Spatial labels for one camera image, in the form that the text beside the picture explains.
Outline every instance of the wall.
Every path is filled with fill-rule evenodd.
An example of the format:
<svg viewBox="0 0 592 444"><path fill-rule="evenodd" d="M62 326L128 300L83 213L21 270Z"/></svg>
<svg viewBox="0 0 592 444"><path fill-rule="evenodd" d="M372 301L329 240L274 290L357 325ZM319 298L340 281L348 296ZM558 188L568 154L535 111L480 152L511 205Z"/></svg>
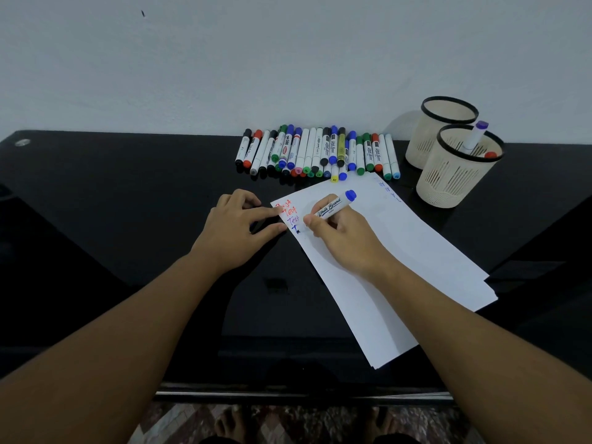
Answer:
<svg viewBox="0 0 592 444"><path fill-rule="evenodd" d="M590 12L592 0L1 0L0 135L292 122L408 138L421 100L442 94L506 141L589 143Z"/></svg>

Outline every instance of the white plastic basket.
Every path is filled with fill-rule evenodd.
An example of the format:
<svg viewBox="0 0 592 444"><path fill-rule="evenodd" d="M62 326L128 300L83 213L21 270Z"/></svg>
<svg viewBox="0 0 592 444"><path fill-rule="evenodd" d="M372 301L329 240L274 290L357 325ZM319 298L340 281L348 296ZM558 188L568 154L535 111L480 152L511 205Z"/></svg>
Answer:
<svg viewBox="0 0 592 444"><path fill-rule="evenodd" d="M436 134L436 144L417 182L417 193L428 204L442 208L457 206L485 173L504 157L504 142L489 131L471 154L459 151L472 129L469 125L448 125ZM478 157L487 151L495 152L497 157Z"/></svg>
<svg viewBox="0 0 592 444"><path fill-rule="evenodd" d="M471 124L479 116L472 104L450 96L430 96L421 103L421 117L407 147L407 161L422 169L436 142L436 134L448 124Z"/></svg>

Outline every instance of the black rim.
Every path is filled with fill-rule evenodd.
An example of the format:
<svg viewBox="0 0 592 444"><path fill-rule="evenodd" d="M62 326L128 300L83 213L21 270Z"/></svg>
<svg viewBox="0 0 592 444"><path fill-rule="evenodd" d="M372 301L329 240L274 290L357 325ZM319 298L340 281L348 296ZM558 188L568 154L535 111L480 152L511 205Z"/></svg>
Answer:
<svg viewBox="0 0 592 444"><path fill-rule="evenodd" d="M456 104L460 104L461 106L469 108L473 112L475 117L469 120L454 120L452 118L440 117L440 115L436 115L435 113L427 110L426 103L428 101L450 101ZM474 105L469 104L466 101L463 101L462 99L453 98L452 96L430 96L429 98L425 98L425 100L423 100L423 102L421 103L421 111L425 113L428 117L433 118L434 120L450 124L471 124L479 116L479 111Z"/></svg>
<svg viewBox="0 0 592 444"><path fill-rule="evenodd" d="M438 143L440 143L440 146L444 149L446 149L450 154L454 154L457 157L463 158L465 160L472 160L473 162L481 162L481 163L491 163L491 162L497 162L499 159L501 159L502 157L504 157L506 155L506 153L504 153L504 142L502 141L502 139L500 139L496 134L492 134L489 131L485 131L485 135L488 136L490 139L492 139L494 142L496 142L499 147L501 148L502 153L497 156L497 157L493 157L493 158L485 158L485 157L478 157L478 156L470 156L469 154L465 154L461 151L458 151L456 149L454 149L452 146L448 145L448 143L446 143L444 141L444 139L442 139L442 131L445 131L447 129L468 129L468 130L472 130L473 126L469 126L466 124L449 124L447 126L444 126L442 129L440 129L438 131L438 133L436 134L436 139L438 140Z"/></svg>

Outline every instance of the patterned tile floor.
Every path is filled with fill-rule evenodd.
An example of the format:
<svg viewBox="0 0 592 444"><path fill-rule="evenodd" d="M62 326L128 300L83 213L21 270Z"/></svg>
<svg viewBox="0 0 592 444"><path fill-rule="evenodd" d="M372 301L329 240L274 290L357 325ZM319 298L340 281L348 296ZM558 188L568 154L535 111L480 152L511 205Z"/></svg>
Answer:
<svg viewBox="0 0 592 444"><path fill-rule="evenodd" d="M228 408L152 402L129 444L198 444L215 434L214 423ZM256 429L258 444L346 442L358 414L356 408L345 407L258 405L243 410ZM406 433L421 443L463 443L474 434L466 417L452 408L391 407L389 413L394 417L391 433Z"/></svg>

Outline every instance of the sheet of paper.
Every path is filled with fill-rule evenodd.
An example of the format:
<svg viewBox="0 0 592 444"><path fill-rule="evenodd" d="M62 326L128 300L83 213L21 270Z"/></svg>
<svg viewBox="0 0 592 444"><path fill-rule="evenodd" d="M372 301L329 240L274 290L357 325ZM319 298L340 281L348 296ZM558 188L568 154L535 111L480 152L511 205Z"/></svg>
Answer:
<svg viewBox="0 0 592 444"><path fill-rule="evenodd" d="M281 218L331 292L372 367L417 345L415 338L378 290L342 268L312 232L297 234L294 228L316 201L345 190L356 192L351 207L366 217L381 243L406 267L472 311L497 299L483 282L487 273L415 215L375 173L322 182L273 201L273 206L284 206Z"/></svg>

